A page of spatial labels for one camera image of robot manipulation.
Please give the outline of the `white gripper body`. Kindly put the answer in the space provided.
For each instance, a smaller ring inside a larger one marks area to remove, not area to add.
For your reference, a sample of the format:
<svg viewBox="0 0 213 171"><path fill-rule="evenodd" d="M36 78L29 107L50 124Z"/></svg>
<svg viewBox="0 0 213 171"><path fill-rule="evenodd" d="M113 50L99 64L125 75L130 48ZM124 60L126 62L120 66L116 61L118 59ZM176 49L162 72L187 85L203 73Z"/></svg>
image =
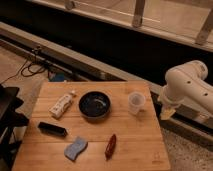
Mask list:
<svg viewBox="0 0 213 171"><path fill-rule="evenodd" d="M175 110L181 105L181 100L172 100L169 97L166 86L162 88L158 101L162 104L162 111Z"/></svg>

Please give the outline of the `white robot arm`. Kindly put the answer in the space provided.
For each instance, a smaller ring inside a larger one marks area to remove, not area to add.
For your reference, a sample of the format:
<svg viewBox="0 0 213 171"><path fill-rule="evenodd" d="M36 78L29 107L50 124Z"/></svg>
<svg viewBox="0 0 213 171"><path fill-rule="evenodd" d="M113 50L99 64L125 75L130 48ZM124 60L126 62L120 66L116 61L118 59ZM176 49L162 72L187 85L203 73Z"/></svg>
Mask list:
<svg viewBox="0 0 213 171"><path fill-rule="evenodd" d="M213 86L205 82L207 66L199 60L170 68L165 74L158 101L162 104L160 119L168 120L184 101L190 98L213 115Z"/></svg>

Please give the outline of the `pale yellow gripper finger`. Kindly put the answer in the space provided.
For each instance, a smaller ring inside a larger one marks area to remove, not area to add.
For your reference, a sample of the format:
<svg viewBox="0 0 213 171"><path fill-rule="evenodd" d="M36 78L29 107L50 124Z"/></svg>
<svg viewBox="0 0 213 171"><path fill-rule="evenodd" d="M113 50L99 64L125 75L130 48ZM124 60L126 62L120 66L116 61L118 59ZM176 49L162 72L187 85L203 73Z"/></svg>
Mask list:
<svg viewBox="0 0 213 171"><path fill-rule="evenodd" d="M176 110L174 108L162 107L161 113L160 113L160 119L168 120L175 112Z"/></svg>

